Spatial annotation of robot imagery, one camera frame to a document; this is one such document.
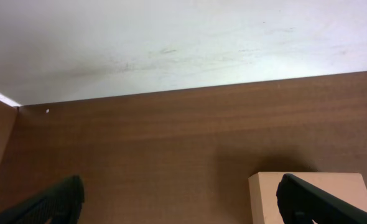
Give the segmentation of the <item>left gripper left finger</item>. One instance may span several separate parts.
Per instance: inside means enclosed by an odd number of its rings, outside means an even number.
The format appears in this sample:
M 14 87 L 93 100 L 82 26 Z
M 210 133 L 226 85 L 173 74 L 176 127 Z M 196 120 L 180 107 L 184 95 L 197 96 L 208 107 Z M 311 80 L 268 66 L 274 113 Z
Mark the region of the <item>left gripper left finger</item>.
M 77 175 L 0 212 L 0 224 L 77 224 L 85 201 Z

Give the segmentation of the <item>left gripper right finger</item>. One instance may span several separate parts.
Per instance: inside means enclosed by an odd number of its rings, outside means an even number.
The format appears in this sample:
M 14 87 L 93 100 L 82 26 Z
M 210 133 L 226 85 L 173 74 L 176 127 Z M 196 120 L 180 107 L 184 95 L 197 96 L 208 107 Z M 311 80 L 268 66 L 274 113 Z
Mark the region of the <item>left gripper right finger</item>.
M 367 224 L 367 212 L 293 174 L 282 176 L 276 197 L 285 224 Z

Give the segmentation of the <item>cardboard box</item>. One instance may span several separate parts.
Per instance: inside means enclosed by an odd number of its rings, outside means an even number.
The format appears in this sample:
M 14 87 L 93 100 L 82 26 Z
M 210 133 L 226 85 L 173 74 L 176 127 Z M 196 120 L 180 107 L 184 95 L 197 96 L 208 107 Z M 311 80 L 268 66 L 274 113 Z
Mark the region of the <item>cardboard box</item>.
M 258 172 L 249 179 L 253 223 L 282 223 L 276 192 L 284 172 Z M 295 176 L 367 212 L 367 188 L 359 173 L 294 172 Z

